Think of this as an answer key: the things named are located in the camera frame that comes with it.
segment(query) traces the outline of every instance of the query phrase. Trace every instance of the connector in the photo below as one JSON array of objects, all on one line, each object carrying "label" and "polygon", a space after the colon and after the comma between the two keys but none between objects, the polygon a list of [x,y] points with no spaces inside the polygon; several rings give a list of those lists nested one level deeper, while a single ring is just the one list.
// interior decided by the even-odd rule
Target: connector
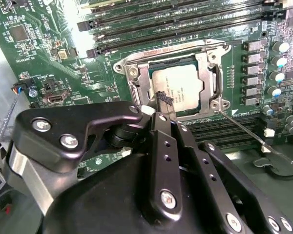
[{"label": "connector", "polygon": [[271,153],[271,151],[269,149],[267,149],[265,146],[262,145],[261,151],[263,153]]},{"label": "connector", "polygon": [[265,137],[274,137],[274,133],[275,133],[275,131],[273,129],[266,128],[264,130]]},{"label": "connector", "polygon": [[21,91],[30,89],[30,87],[32,87],[34,84],[35,81],[32,78],[22,79],[19,82],[13,84],[11,90],[16,94],[19,94]]}]

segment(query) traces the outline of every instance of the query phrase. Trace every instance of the integrated circuit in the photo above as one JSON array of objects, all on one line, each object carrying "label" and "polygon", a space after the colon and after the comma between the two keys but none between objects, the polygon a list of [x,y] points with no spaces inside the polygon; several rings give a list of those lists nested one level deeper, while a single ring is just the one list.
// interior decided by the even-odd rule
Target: integrated circuit
[{"label": "integrated circuit", "polygon": [[29,38],[22,24],[10,27],[10,33],[16,42],[27,40]]}]

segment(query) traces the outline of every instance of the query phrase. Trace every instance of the mounting hole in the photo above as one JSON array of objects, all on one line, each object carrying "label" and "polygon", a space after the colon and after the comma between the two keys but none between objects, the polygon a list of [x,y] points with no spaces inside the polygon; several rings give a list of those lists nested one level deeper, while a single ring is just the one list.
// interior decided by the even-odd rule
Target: mounting hole
[{"label": "mounting hole", "polygon": [[210,179],[212,180],[212,181],[216,181],[217,179],[214,177],[214,175],[212,175],[212,174],[210,174]]},{"label": "mounting hole", "polygon": [[165,155],[164,158],[167,162],[171,162],[171,158],[168,155]]},{"label": "mounting hole", "polygon": [[162,121],[166,121],[166,120],[167,120],[167,118],[166,118],[164,115],[160,115],[160,119],[161,119]]},{"label": "mounting hole", "polygon": [[268,32],[267,32],[267,31],[264,31],[264,32],[261,33],[260,36],[264,38],[264,37],[266,37],[267,35],[268,35]]},{"label": "mounting hole", "polygon": [[116,65],[115,69],[116,69],[116,71],[120,72],[122,70],[122,66],[121,65]]}]

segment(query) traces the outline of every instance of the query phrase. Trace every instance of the thin metal rod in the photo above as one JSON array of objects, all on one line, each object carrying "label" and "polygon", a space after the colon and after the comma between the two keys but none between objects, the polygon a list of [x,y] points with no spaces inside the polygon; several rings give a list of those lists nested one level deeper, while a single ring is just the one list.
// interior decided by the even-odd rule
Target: thin metal rod
[{"label": "thin metal rod", "polygon": [[251,132],[249,129],[247,129],[246,127],[244,127],[242,124],[238,123],[237,121],[235,121],[233,118],[231,118],[230,116],[228,116],[225,112],[220,111],[219,112],[226,117],[227,119],[229,119],[232,123],[234,123],[235,125],[237,125],[238,127],[240,127],[243,131],[245,131],[247,134],[249,134],[251,137],[253,137],[254,139],[256,139],[259,143],[262,144],[262,146],[266,147],[268,150],[270,150],[273,154],[276,154],[280,157],[282,157],[283,159],[289,161],[291,164],[293,164],[293,160],[287,156],[285,156],[283,153],[278,152],[277,150],[274,150],[270,145],[268,145],[265,141],[263,141],[262,138],[260,138],[259,136],[257,136],[256,134],[254,134],[253,132]]}]

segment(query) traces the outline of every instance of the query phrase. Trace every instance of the cable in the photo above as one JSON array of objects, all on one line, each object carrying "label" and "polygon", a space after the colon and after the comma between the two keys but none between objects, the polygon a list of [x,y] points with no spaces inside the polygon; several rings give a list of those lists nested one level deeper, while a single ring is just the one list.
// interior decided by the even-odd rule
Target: cable
[{"label": "cable", "polygon": [[5,132],[6,128],[7,128],[7,126],[8,126],[8,123],[10,121],[10,118],[12,116],[12,112],[14,110],[14,107],[15,107],[18,99],[19,99],[19,96],[20,96],[19,94],[15,95],[13,103],[12,103],[12,105],[11,105],[11,107],[10,107],[6,117],[4,118],[4,121],[3,121],[2,125],[1,125],[1,127],[0,127],[0,143],[2,141],[2,138],[4,136],[4,132]]},{"label": "cable", "polygon": [[275,173],[272,169],[273,169],[272,166],[265,167],[265,172],[269,174],[272,178],[278,179],[278,180],[284,180],[284,181],[293,180],[293,175],[279,175]]}]

